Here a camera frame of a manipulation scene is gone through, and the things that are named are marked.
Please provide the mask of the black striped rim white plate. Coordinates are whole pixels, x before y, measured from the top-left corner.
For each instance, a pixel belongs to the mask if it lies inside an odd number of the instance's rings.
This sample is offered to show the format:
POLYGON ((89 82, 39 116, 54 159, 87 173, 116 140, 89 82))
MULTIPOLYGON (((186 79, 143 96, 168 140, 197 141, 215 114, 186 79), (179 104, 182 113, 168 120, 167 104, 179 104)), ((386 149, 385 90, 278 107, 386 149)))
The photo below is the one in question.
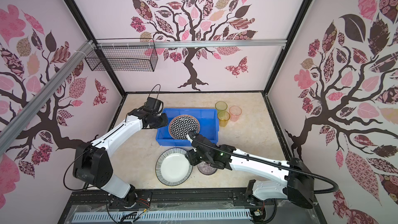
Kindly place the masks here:
POLYGON ((174 187, 181 185, 190 177, 193 166, 185 157, 186 154, 185 149, 171 148, 158 158, 155 173, 162 184, 174 187))

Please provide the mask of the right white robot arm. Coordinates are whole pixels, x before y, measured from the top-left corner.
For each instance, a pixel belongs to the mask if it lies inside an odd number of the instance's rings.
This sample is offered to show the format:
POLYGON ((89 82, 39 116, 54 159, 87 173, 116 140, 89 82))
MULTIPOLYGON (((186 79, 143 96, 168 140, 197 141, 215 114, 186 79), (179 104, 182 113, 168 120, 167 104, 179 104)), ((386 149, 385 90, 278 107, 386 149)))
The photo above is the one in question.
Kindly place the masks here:
POLYGON ((192 166, 201 162, 211 167, 255 174, 266 181, 248 184, 248 196, 259 201, 287 199, 298 207, 314 207, 314 178, 292 161, 266 159, 229 145, 197 145, 187 152, 192 166))

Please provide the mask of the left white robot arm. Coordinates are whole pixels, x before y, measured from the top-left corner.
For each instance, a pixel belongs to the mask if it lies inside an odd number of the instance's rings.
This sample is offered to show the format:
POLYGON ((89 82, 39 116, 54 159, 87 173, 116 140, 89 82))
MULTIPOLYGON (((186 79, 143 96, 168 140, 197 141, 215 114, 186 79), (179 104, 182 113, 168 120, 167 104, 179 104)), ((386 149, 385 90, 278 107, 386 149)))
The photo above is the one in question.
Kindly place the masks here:
POLYGON ((137 201, 135 187, 114 173, 110 158, 135 133, 167 125, 166 113, 153 112, 142 107, 132 110, 124 121, 108 133, 76 149, 73 177, 107 192, 123 207, 133 207, 137 201))

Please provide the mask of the floral pattern plate orange rim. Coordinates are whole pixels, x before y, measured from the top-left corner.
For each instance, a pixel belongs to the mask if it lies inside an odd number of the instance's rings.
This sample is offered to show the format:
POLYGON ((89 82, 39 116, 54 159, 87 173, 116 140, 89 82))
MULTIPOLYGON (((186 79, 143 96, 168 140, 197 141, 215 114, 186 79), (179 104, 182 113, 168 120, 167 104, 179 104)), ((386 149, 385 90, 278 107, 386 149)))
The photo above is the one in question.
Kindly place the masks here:
POLYGON ((199 121, 191 115, 179 115, 169 124, 169 134, 174 140, 185 140, 190 131, 200 131, 199 121))

